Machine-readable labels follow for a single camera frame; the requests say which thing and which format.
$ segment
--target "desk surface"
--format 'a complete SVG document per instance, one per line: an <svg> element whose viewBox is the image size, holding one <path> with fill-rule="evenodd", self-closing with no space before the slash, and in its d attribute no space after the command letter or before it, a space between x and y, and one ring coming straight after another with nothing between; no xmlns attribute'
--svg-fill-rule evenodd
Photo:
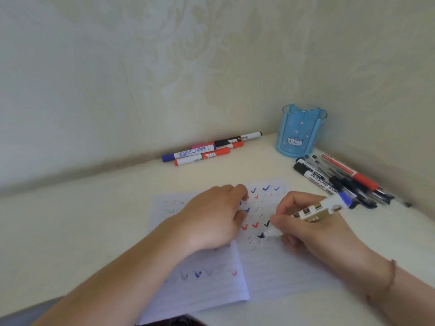
<svg viewBox="0 0 435 326"><path fill-rule="evenodd" d="M275 151L276 135L229 155L175 167L153 160L0 200L0 316L62 296L147 233L152 196L227 183L282 179L322 194ZM435 285L435 223L393 202L343 213L370 247ZM209 325L383 325L345 287L193 314Z"/></svg>

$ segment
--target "lined paper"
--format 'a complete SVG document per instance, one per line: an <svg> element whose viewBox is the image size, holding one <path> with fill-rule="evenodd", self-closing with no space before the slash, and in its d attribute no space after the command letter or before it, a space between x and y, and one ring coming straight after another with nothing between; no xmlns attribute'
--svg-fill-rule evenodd
<svg viewBox="0 0 435 326"><path fill-rule="evenodd" d="M248 213L237 236L239 255L252 300L338 285L340 281L309 252L288 252L280 237L259 238L270 215L288 192L278 181L246 184L249 199L240 209Z"/></svg>
<svg viewBox="0 0 435 326"><path fill-rule="evenodd" d="M153 198L150 230L178 213L195 192ZM182 261L154 296L137 325L179 316L236 301L249 293L237 243L196 252Z"/></svg>

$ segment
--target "pen holder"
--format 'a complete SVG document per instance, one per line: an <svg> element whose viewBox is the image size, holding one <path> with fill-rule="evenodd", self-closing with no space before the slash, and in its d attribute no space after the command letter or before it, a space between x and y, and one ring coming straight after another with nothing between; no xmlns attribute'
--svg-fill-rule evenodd
<svg viewBox="0 0 435 326"><path fill-rule="evenodd" d="M290 104L282 108L284 115L276 143L279 153L298 158L313 151L317 134L328 113L324 109L310 107L307 104Z"/></svg>

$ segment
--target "left hand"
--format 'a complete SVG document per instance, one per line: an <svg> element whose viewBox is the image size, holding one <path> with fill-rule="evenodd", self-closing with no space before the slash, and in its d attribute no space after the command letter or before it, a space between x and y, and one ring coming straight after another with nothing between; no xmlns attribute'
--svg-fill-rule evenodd
<svg viewBox="0 0 435 326"><path fill-rule="evenodd" d="M194 197L180 213L166 219L161 226L187 238L190 253L217 248L236 237L247 216L238 208L240 201L247 198L248 191L242 184L214 186Z"/></svg>

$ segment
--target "marker cap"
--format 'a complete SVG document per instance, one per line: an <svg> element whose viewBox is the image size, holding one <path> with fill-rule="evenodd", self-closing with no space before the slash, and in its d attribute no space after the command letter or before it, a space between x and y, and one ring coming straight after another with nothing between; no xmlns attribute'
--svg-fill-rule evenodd
<svg viewBox="0 0 435 326"><path fill-rule="evenodd" d="M168 161L175 160L174 154L166 154L165 156L162 156L162 161L164 163L167 163Z"/></svg>

